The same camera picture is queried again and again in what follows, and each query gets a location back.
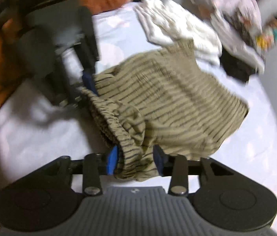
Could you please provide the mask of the olive striped pants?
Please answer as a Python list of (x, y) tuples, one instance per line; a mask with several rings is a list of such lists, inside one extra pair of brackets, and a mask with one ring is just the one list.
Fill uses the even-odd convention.
[(192, 40), (138, 53), (81, 90), (106, 144), (118, 147), (120, 180), (158, 176), (153, 147), (199, 160), (214, 154), (248, 114), (246, 102), (197, 65)]

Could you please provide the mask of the folded black clothes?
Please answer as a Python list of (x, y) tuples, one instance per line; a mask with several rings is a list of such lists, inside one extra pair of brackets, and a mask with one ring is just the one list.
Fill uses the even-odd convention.
[(230, 55), (226, 49), (222, 50), (220, 63), (228, 76), (245, 84), (249, 81), (250, 76), (256, 74), (255, 68)]

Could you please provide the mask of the polka dot bed sheet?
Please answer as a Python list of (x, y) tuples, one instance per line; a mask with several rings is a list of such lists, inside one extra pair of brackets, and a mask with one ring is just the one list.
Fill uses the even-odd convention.
[[(126, 58), (152, 50), (134, 10), (98, 14), (94, 27), (100, 51), (98, 72)], [(213, 158), (269, 188), (277, 197), (277, 120), (257, 77), (242, 84), (221, 67), (198, 60), (198, 66), (241, 97), (249, 112), (241, 127), (213, 154)], [(59, 156), (82, 159), (107, 150), (93, 120), (74, 108), (53, 106), (30, 81), (24, 81), (0, 109), (0, 188)], [(277, 215), (272, 224), (277, 232)]]

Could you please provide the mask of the folded white gauze garment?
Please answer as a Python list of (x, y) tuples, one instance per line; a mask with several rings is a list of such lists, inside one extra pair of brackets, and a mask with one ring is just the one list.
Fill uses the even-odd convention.
[(217, 33), (180, 4), (173, 0), (142, 0), (134, 10), (150, 43), (168, 46), (190, 39), (196, 58), (220, 65), (222, 44)]

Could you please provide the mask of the dark floral folded garment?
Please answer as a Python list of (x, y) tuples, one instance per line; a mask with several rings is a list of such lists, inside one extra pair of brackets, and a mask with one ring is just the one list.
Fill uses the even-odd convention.
[(232, 15), (224, 13), (224, 18), (238, 32), (246, 45), (254, 47), (254, 29), (249, 19), (246, 19), (239, 10)]

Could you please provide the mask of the hanging plush toy column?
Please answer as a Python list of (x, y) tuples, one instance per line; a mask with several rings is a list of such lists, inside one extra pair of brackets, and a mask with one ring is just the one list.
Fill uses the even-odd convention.
[(260, 53), (268, 52), (277, 43), (277, 12), (266, 22), (261, 34), (255, 37), (255, 49)]

